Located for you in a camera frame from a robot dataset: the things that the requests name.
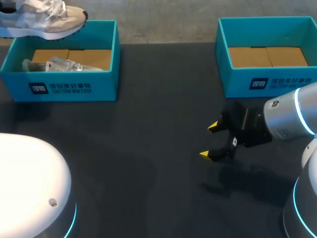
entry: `white robot dome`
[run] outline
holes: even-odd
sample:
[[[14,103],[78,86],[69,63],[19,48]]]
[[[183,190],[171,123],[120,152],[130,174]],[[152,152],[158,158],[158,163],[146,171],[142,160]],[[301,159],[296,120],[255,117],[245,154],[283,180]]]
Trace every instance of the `white robot dome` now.
[[[63,211],[71,190],[66,161],[50,144],[0,133],[0,238],[33,238]]]

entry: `shoe sole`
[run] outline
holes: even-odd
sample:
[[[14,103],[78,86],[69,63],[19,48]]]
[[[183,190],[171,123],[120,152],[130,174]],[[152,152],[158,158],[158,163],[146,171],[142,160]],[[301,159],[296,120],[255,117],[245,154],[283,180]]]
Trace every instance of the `shoe sole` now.
[[[58,32],[58,33],[47,33],[39,30],[33,30],[33,29],[23,29],[23,28],[4,28],[0,27],[1,37],[8,37],[8,38],[18,38],[18,37],[24,37],[24,36],[38,36],[41,38],[44,38],[45,40],[58,40],[65,38],[67,36],[70,36],[74,34],[75,32],[79,31],[82,26],[76,27],[74,29],[71,29],[69,31],[64,32]]]

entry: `open shoe box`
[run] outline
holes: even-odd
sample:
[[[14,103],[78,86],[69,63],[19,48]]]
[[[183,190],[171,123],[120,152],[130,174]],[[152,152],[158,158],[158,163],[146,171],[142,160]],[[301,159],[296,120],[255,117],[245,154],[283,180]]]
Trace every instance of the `open shoe box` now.
[[[104,71],[22,72],[25,59],[46,62],[52,56]],[[87,21],[84,28],[58,41],[17,38],[0,75],[17,102],[114,101],[120,63],[116,21]]]
[[[276,97],[317,81],[311,17],[221,18],[215,54],[227,98]]]

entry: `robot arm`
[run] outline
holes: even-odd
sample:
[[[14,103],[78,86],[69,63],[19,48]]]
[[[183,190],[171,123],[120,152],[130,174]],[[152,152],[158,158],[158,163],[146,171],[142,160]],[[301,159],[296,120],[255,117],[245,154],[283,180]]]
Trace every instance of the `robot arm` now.
[[[252,147],[271,142],[273,138],[288,140],[313,136],[317,132],[316,117],[317,82],[270,99],[258,107],[246,108],[239,102],[233,102],[225,106],[219,120],[208,128],[212,133],[228,130],[230,136],[226,146],[201,154],[213,161],[226,157],[233,159],[237,145]],[[308,147],[316,148],[317,139]],[[312,149],[306,150],[303,161],[307,161],[313,152]]]

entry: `beige sneaker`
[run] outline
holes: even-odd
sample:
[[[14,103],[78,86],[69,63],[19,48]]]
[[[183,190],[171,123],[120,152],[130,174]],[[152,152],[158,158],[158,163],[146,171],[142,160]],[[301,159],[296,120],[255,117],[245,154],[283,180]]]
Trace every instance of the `beige sneaker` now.
[[[0,37],[39,36],[56,40],[69,36],[82,28],[86,11],[66,6],[62,0],[17,0],[16,11],[0,11]]]

